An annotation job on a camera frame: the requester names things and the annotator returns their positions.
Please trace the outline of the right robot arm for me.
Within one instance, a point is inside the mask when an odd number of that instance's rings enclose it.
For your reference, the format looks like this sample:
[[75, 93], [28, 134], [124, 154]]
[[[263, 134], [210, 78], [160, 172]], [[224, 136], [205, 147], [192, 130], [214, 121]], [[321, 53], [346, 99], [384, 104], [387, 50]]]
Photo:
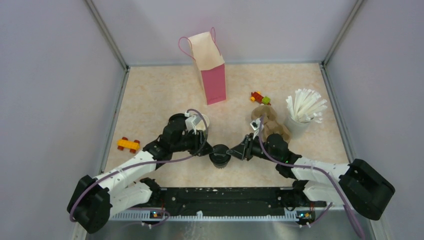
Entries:
[[276, 133], [266, 141], [252, 133], [246, 135], [227, 154], [240, 160], [257, 157], [275, 163], [280, 175], [302, 185], [293, 192], [293, 200], [299, 206], [317, 201], [346, 205], [377, 221], [396, 192], [365, 160], [341, 164], [312, 160], [290, 151], [288, 143]]

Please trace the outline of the black paper cup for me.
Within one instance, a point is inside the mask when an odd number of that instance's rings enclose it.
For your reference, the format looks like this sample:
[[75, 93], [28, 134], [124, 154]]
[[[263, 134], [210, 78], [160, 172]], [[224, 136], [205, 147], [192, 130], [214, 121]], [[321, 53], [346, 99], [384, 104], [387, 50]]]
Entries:
[[225, 156], [210, 155], [209, 159], [217, 169], [223, 169], [228, 165], [228, 163], [231, 159], [231, 156], [229, 156], [229, 155], [225, 155]]

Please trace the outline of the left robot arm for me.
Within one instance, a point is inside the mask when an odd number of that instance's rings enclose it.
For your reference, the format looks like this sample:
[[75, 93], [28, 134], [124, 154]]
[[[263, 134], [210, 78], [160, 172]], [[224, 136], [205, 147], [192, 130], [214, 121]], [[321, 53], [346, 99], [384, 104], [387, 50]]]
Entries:
[[162, 133], [135, 156], [110, 171], [79, 179], [67, 205], [69, 219], [89, 234], [130, 207], [154, 207], [160, 193], [140, 178], [165, 164], [178, 163], [212, 153], [208, 143], [209, 119], [195, 109], [172, 115]]

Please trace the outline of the green paper cup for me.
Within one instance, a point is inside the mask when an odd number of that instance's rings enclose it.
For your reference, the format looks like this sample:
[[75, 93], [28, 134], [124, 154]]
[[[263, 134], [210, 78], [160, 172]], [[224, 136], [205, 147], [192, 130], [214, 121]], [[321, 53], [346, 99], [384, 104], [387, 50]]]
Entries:
[[195, 130], [198, 131], [203, 131], [205, 132], [209, 127], [210, 127], [210, 120], [209, 117], [205, 114], [202, 114], [201, 118], [198, 114], [195, 114], [196, 118], [195, 118], [195, 125], [194, 128]]

